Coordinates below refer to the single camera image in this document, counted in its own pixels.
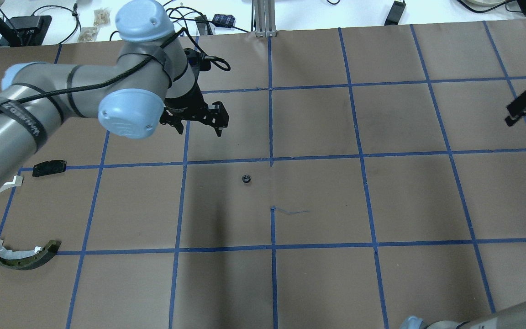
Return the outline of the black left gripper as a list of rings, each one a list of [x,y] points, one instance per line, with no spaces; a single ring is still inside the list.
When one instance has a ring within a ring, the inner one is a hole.
[[[191,73],[192,85],[181,96],[167,96],[163,100],[163,114],[159,119],[161,125],[175,128],[177,133],[184,133],[182,120],[196,121],[211,126],[217,137],[222,136],[222,131],[228,128],[229,114],[223,102],[213,102],[208,105],[198,85],[200,72],[209,71],[213,63],[221,62],[217,56],[209,56],[192,48],[184,48],[187,67],[184,76]]]

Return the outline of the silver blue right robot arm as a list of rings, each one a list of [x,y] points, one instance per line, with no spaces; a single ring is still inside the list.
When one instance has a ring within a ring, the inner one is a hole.
[[[422,160],[448,162],[466,238],[379,249],[389,316],[411,313],[403,329],[526,329],[526,148],[510,133],[506,148],[461,150],[450,140],[471,136],[475,118],[526,131],[526,91],[510,101],[523,77],[507,58],[520,40],[488,40],[499,78],[429,85],[447,151]]]

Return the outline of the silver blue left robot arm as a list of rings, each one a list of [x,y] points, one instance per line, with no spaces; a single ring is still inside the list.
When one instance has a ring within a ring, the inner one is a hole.
[[[132,0],[116,15],[124,41],[115,65],[47,62],[9,67],[0,92],[0,187],[70,118],[98,119],[129,139],[152,136],[159,124],[183,133],[182,121],[213,127],[219,137],[229,116],[207,104],[198,84],[221,58],[183,48],[161,4]]]

